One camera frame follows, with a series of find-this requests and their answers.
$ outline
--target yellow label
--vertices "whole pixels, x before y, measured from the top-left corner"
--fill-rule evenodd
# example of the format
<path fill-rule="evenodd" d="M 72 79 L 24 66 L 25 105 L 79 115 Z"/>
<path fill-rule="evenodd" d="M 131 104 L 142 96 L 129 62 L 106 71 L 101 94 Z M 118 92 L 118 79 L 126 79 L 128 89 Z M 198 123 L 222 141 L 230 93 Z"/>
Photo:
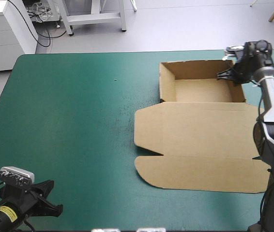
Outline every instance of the yellow label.
<path fill-rule="evenodd" d="M 9 208 L 7 206 L 1 206 L 0 211 L 3 212 L 5 215 L 7 215 L 11 222 L 14 222 L 15 220 L 17 220 L 17 215 L 12 208 Z"/>

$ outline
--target cardboard box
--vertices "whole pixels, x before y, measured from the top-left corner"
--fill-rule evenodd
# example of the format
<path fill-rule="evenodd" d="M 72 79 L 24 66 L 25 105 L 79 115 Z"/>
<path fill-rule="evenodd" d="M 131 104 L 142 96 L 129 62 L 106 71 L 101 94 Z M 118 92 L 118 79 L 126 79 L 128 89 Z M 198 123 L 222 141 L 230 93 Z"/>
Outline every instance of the cardboard box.
<path fill-rule="evenodd" d="M 164 189 L 258 193 L 269 166 L 252 138 L 258 109 L 245 103 L 241 85 L 217 80 L 231 66 L 222 60 L 160 64 L 162 103 L 136 111 L 135 144 L 161 156 L 139 156 L 135 166 Z"/>

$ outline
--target box lid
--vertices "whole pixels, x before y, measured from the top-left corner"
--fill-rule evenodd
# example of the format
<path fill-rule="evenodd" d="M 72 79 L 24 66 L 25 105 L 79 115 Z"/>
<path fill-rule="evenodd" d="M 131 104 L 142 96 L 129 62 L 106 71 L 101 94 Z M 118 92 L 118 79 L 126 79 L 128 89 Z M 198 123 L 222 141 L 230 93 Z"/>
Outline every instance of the box lid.
<path fill-rule="evenodd" d="M 136 169 L 165 189 L 263 192 L 269 166 L 252 160 L 256 115 L 246 103 L 164 102 L 138 110 L 135 144 L 162 156 L 139 156 Z"/>

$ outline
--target table surface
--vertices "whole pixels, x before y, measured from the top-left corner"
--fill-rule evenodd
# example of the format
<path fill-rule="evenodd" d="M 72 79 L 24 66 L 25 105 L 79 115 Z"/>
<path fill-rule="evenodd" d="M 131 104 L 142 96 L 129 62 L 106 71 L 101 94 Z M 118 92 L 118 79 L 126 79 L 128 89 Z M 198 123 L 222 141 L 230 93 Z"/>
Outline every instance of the table surface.
<path fill-rule="evenodd" d="M 55 180 L 49 200 L 62 203 L 63 214 L 31 218 L 36 229 L 246 230 L 256 223 L 262 194 L 155 188 L 134 167 L 137 156 L 151 154 L 134 145 L 134 113 L 159 103 L 159 62 L 222 56 L 221 50 L 21 56 L 0 97 L 0 167 L 32 171 L 37 183 Z M 244 90 L 257 105 L 260 90 L 252 84 Z"/>

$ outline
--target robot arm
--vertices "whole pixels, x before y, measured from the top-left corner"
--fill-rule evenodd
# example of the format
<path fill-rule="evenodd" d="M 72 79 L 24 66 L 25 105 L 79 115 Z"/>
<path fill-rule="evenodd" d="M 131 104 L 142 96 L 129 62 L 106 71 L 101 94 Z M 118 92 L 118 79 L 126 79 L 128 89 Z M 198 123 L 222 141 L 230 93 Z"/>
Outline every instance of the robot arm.
<path fill-rule="evenodd" d="M 231 80 L 236 84 L 250 81 L 261 87 L 264 112 L 259 113 L 254 126 L 254 141 L 259 155 L 271 166 L 268 188 L 265 191 L 260 222 L 248 231 L 274 232 L 274 63 L 272 46 L 267 41 L 247 42 L 244 46 L 228 47 L 228 57 L 236 57 L 236 64 L 225 72 L 218 73 L 218 79 Z"/>

